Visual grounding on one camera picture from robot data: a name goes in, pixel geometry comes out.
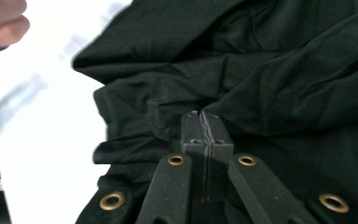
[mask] white background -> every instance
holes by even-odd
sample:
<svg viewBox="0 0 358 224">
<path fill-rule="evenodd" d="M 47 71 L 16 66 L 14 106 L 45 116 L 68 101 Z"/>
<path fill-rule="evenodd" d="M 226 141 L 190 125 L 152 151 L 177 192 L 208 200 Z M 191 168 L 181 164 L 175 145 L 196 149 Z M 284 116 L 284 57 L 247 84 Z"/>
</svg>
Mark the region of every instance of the white background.
<svg viewBox="0 0 358 224">
<path fill-rule="evenodd" d="M 73 55 L 129 0 L 28 1 L 31 29 L 0 52 L 0 171 L 14 224 L 75 223 L 107 165 L 105 124 Z"/>
</svg>

